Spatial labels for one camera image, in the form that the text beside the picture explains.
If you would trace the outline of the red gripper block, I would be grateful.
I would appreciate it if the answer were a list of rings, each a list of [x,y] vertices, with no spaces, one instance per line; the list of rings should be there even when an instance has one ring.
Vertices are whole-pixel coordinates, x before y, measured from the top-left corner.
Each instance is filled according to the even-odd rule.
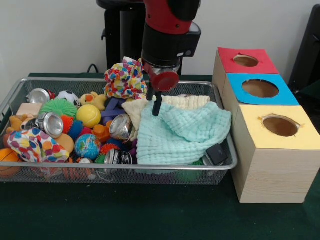
[[[157,117],[162,105],[162,93],[175,88],[179,82],[178,70],[180,68],[180,59],[174,61],[155,61],[151,62],[144,58],[141,59],[143,70],[149,76],[148,90],[146,99],[151,101],[154,93],[156,100],[153,104],[152,115]]]

